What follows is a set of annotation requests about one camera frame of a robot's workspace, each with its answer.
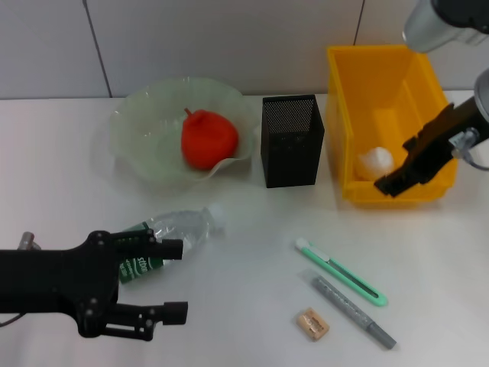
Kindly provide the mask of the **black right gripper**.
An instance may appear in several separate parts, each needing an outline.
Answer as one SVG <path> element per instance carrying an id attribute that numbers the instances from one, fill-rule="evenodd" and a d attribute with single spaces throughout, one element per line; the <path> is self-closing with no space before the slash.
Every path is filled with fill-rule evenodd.
<path id="1" fill-rule="evenodd" d="M 468 146 L 486 140 L 486 118 L 475 98 L 459 106 L 446 106 L 416 136 L 401 168 L 374 182 L 384 195 L 396 197 L 417 184 L 426 184 L 453 159 L 454 149 L 463 144 L 459 135 L 469 134 Z"/>

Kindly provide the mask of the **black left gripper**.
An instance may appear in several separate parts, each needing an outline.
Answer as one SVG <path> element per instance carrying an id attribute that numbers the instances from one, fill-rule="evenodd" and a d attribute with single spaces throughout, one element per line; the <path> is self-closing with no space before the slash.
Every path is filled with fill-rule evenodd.
<path id="1" fill-rule="evenodd" d="M 115 304 L 118 258 L 181 260 L 183 241 L 158 242 L 153 229 L 91 232 L 64 250 L 2 250 L 1 312 L 62 313 L 80 336 L 113 336 L 151 341 L 158 323 L 184 325 L 187 302 L 157 306 Z"/>

